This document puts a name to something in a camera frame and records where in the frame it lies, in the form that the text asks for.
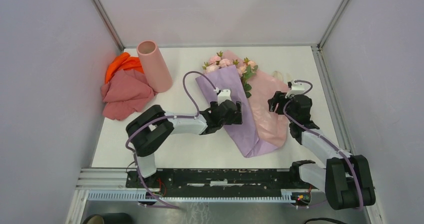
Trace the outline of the cream printed ribbon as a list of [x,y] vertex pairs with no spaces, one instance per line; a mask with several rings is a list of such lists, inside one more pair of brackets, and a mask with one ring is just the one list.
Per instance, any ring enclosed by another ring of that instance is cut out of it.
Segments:
[[273,71],[271,76],[286,84],[294,80],[288,72]]

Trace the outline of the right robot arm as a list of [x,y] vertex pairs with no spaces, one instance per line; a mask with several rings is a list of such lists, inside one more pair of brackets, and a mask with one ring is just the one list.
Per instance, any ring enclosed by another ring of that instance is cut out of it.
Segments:
[[269,111],[289,120],[289,133],[323,164],[295,161],[289,183],[295,188],[311,184],[325,194],[334,210],[359,209],[376,203],[376,193],[367,158],[353,155],[332,143],[312,121],[312,99],[304,94],[277,91],[268,100]]

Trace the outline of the pink wrapping paper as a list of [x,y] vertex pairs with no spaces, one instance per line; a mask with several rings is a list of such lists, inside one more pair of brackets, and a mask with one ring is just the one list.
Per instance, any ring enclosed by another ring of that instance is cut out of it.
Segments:
[[268,99],[276,91],[287,91],[288,85],[258,69],[258,65],[248,59],[240,59],[227,50],[222,56],[237,64],[241,83],[253,117],[253,124],[258,134],[258,141],[248,157],[264,155],[281,148],[287,139],[289,121],[286,117],[269,111]]

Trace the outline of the purple paper flower bouquet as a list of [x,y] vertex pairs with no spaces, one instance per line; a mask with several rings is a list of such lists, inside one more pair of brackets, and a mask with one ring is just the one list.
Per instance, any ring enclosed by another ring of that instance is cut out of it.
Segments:
[[217,100],[213,87],[230,89],[231,99],[241,102],[242,124],[226,125],[224,129],[241,154],[245,158],[251,158],[248,155],[259,140],[259,136],[254,127],[253,114],[242,86],[238,66],[231,64],[230,66],[222,66],[219,69],[212,67],[205,73],[204,77],[199,76],[195,81],[208,103]]

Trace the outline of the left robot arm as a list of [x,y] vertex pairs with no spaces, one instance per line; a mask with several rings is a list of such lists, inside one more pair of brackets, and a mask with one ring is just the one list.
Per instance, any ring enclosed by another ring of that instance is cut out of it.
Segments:
[[125,128],[128,140],[126,148],[135,153],[138,181],[145,188],[157,182],[155,152],[170,135],[210,135],[228,125],[241,125],[242,103],[225,100],[212,101],[210,107],[198,116],[166,112],[158,104],[131,121]]

